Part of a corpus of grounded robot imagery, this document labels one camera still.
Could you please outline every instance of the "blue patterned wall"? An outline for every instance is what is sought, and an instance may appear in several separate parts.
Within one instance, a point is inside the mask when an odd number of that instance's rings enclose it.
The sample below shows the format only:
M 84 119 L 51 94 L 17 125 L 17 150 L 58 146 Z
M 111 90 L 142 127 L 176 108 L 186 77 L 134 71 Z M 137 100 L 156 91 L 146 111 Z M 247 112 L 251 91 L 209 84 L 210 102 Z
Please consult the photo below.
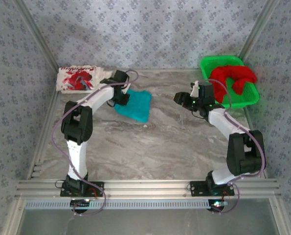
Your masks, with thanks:
M 197 68 L 237 55 L 265 0 L 24 0 L 59 66 Z
M 250 117 L 264 133 L 268 172 L 279 179 L 291 218 L 291 0 L 280 1 L 246 65 L 261 96 Z
M 13 2 L 0 1 L 0 232 L 31 164 L 55 77 Z

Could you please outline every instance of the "black mounting plate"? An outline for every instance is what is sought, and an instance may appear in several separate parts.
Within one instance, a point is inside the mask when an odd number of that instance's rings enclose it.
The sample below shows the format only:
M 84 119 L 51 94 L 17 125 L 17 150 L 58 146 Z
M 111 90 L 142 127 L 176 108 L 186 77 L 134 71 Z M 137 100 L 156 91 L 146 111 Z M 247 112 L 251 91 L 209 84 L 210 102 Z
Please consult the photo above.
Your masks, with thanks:
M 234 196 L 232 186 L 222 185 L 216 189 L 216 194 L 211 193 L 207 187 L 206 181 L 191 181 L 190 191 L 192 197 L 205 197 L 205 196 Z
M 104 182 L 102 182 L 102 181 L 90 181 L 90 183 L 93 183 L 104 190 Z M 64 181 L 62 184 L 62 187 L 61 187 L 61 194 L 60 195 L 61 195 L 61 197 L 95 197 L 95 194 L 97 197 L 103 197 L 103 193 L 91 185 L 88 185 L 87 191 L 82 194 L 78 190 L 68 187 L 67 182 Z

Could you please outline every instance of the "blue towel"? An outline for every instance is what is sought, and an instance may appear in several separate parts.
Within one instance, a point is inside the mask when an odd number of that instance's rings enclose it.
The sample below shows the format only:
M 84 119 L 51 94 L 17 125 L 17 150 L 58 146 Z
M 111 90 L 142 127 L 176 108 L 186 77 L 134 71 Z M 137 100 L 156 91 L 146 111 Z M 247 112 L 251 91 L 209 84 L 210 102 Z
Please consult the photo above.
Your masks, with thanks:
M 147 122 L 150 116 L 151 93 L 148 91 L 136 92 L 128 90 L 127 94 L 130 95 L 127 105 L 116 104 L 114 109 L 123 116 L 140 122 Z

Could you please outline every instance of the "wallpaper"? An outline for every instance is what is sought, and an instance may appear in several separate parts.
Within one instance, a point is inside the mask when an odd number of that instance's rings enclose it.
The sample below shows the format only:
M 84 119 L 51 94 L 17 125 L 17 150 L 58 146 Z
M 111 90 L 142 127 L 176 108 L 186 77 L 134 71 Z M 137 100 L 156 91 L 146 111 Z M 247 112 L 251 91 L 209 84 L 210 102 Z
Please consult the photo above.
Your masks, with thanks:
M 31 164 L 55 77 L 13 2 L 0 1 L 0 233 Z
M 279 179 L 291 217 L 291 0 L 282 0 L 250 53 L 260 101 L 249 108 L 264 133 L 268 172 Z
M 24 0 L 59 66 L 197 68 L 237 55 L 265 0 Z

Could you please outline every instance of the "white cloth with red print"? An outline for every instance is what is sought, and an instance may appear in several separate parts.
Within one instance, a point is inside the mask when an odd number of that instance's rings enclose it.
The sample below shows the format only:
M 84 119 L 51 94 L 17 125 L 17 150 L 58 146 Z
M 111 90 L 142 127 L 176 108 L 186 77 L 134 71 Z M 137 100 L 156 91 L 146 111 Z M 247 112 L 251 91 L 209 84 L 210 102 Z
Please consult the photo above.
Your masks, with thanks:
M 112 71 L 97 66 L 70 66 L 58 69 L 56 91 L 63 94 L 90 93 L 104 78 L 110 78 Z

